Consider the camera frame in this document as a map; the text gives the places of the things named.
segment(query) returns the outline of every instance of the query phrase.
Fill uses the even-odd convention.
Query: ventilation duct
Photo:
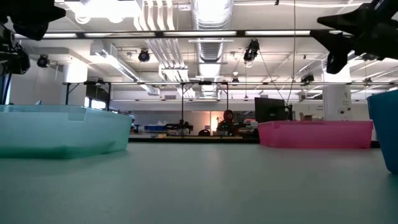
[[[233,0],[191,0],[193,27],[196,30],[226,30],[232,18]],[[224,43],[197,43],[200,75],[213,81],[220,74]],[[205,96],[215,93],[203,92]]]

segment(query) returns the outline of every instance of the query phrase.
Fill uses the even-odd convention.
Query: overhead rail
[[[349,85],[349,86],[392,86],[398,85],[398,81],[394,82],[106,82],[106,84],[116,85],[293,85],[293,86],[332,86],[332,85]],[[63,83],[64,85],[87,85],[84,83]]]
[[[327,30],[340,33],[338,30]],[[292,38],[311,37],[310,30],[147,30],[147,31],[104,31],[104,32],[49,32],[43,40],[93,40],[93,39],[195,39],[195,38]],[[26,39],[16,34],[16,39]]]

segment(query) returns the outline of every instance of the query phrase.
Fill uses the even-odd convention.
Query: laboratory room
[[[398,223],[398,1],[0,8],[1,224]]]

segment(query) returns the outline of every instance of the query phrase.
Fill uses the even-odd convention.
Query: white column
[[[63,66],[65,82],[80,83],[87,81],[88,69],[86,64],[81,61],[75,61]],[[69,94],[69,105],[84,106],[86,98],[86,86],[79,85]]]
[[[345,66],[336,75],[326,72],[323,67],[323,82],[351,82],[349,66]],[[323,106],[325,120],[341,121],[352,119],[351,88],[349,85],[332,85],[323,87]]]

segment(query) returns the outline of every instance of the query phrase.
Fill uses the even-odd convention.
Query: computer monitor
[[[256,121],[264,123],[267,121],[285,121],[289,118],[286,112],[284,100],[255,98],[254,106],[256,109]]]

